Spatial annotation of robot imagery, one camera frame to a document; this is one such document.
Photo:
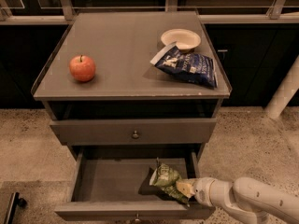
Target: blue chip bag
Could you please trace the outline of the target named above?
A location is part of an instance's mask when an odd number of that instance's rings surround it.
[[[160,50],[150,62],[178,79],[217,88],[213,60],[201,54],[182,54],[175,42]]]

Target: drawer front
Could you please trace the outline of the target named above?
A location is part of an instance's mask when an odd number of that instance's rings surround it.
[[[62,144],[207,143],[216,119],[102,119],[53,121]]]
[[[164,151],[171,152],[171,146]],[[139,158],[127,158],[121,149],[130,149]],[[80,150],[67,203],[56,206],[56,214],[69,221],[203,219],[215,211],[197,201],[190,201],[188,207],[165,198],[161,190],[150,186],[156,168],[155,149],[121,146],[117,151],[112,147],[111,151],[118,156],[116,160],[109,157],[109,150],[95,146]],[[179,158],[166,158],[168,151],[161,153],[161,162],[178,170],[182,178],[199,177],[194,152],[189,149],[186,152],[183,147]]]

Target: white pole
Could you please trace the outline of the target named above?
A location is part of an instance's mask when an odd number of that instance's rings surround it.
[[[292,65],[287,76],[281,82],[278,90],[272,97],[268,106],[265,108],[269,118],[276,119],[280,116],[283,109],[287,106],[291,98],[299,89],[299,56]]]

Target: bowl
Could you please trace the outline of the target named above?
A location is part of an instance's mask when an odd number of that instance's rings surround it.
[[[164,45],[177,42],[176,45],[181,51],[189,51],[201,43],[201,38],[193,31],[186,29],[172,29],[164,32],[161,36]]]

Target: gray tabletop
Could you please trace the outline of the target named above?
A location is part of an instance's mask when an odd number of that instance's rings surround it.
[[[169,29],[189,29],[202,38],[195,52],[213,58],[219,86],[185,83],[154,67],[150,60],[163,48]],[[93,80],[80,83],[69,73],[77,55],[94,59]],[[80,13],[34,93],[36,100],[105,100],[152,98],[227,98],[230,88],[195,12]]]

